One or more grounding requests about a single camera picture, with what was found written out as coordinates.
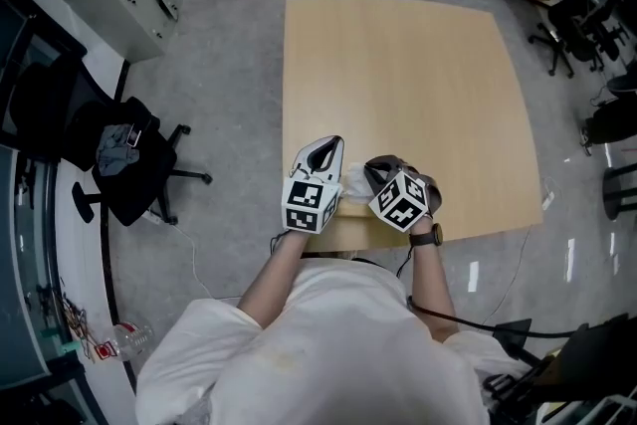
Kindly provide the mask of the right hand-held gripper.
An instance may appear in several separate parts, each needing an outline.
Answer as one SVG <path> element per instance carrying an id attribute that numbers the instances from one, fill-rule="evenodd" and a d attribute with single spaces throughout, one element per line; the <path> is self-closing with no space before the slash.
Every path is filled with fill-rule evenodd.
<path id="1" fill-rule="evenodd" d="M 364 164 L 364 176 L 373 193 L 369 208 L 401 233 L 423 216 L 432 218 L 442 205 L 436 181 L 396 155 L 370 159 Z"/>

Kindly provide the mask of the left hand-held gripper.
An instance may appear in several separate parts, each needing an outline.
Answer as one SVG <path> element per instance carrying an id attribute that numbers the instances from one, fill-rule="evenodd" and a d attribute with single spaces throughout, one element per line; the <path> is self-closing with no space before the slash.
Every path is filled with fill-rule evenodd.
<path id="1" fill-rule="evenodd" d="M 325 170 L 313 170 L 310 164 L 322 164 L 328 147 Z M 319 138 L 301 148 L 291 175 L 284 180 L 282 194 L 283 226 L 288 230 L 321 233 L 336 211 L 342 185 L 340 176 L 344 140 L 335 135 Z"/>

